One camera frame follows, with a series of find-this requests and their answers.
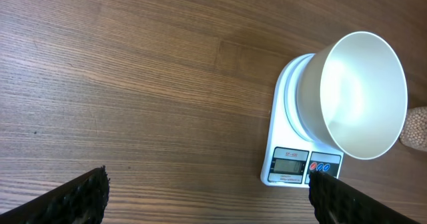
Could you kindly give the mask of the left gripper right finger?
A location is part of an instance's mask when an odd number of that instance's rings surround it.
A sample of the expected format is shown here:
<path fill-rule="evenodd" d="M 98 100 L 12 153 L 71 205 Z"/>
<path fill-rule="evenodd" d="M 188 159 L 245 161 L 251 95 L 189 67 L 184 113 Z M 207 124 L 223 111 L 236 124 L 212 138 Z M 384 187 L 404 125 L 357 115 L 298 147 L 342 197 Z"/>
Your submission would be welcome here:
<path fill-rule="evenodd" d="M 314 171 L 309 178 L 309 200 L 320 224 L 418 223 L 327 173 Z"/>

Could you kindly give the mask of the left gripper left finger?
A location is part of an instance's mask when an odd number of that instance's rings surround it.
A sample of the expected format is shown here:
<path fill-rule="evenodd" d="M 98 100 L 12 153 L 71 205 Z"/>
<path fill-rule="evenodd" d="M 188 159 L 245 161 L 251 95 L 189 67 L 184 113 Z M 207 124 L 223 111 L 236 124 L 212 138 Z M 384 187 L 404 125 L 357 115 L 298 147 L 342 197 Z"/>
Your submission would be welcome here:
<path fill-rule="evenodd" d="M 109 181 L 101 166 L 1 214 L 2 223 L 101 223 L 109 201 Z"/>

